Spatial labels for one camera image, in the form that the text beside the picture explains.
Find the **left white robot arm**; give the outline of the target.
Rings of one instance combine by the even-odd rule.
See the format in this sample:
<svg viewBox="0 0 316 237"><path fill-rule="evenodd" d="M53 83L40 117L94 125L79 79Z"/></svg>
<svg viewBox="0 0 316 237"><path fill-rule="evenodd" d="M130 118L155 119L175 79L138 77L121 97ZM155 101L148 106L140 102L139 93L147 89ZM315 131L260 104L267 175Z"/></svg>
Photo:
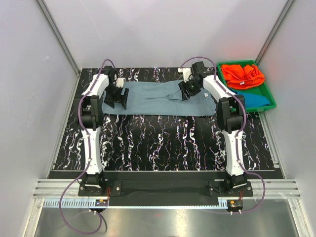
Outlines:
<svg viewBox="0 0 316 237"><path fill-rule="evenodd" d="M93 75L88 88L75 99L77 121L84 142L85 167L81 179L79 195L103 196L110 193L103 174L100 156L100 132L103 126L102 105L115 108L120 104L127 108L129 88L123 88L124 79L118 77L116 69L104 66Z"/></svg>

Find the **grey-blue t shirt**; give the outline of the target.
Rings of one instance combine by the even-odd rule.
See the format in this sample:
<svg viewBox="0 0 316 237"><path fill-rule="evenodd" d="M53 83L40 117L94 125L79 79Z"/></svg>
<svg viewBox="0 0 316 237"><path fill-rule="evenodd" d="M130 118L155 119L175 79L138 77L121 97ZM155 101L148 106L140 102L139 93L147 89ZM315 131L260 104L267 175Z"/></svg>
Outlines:
<svg viewBox="0 0 316 237"><path fill-rule="evenodd" d="M157 115L157 116L212 116L216 104L210 93L202 89L196 96L182 100L178 80L168 82L127 81L129 88L127 108L115 104L114 108L102 104L104 114L111 115Z"/></svg>

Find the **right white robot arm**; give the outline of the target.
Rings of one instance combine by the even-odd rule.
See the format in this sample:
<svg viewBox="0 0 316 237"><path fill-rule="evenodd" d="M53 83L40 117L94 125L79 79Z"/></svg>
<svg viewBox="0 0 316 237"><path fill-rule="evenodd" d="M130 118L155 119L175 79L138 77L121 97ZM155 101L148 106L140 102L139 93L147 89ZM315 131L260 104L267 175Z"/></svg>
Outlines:
<svg viewBox="0 0 316 237"><path fill-rule="evenodd" d="M189 67L179 67L183 75L179 83L182 99L188 100L202 89L207 90L216 102L217 126L222 131L227 154L225 179L218 185L217 192L225 191L235 196L247 185L247 177L242 160L242 132L246 123L245 99L230 91L218 78L216 72L208 72L203 62Z"/></svg>

